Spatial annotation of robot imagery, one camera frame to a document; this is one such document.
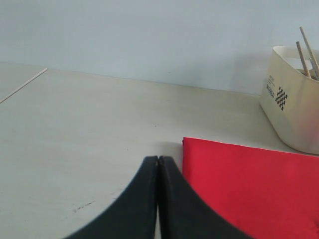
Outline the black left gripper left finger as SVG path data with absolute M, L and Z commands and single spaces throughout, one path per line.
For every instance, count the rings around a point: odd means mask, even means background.
M 158 157 L 147 156 L 120 196 L 68 239 L 153 239 L 157 221 Z

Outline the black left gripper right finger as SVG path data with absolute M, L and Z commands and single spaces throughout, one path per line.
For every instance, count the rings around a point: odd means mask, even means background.
M 213 211 L 192 189 L 170 156 L 159 157 L 162 239 L 249 239 Z

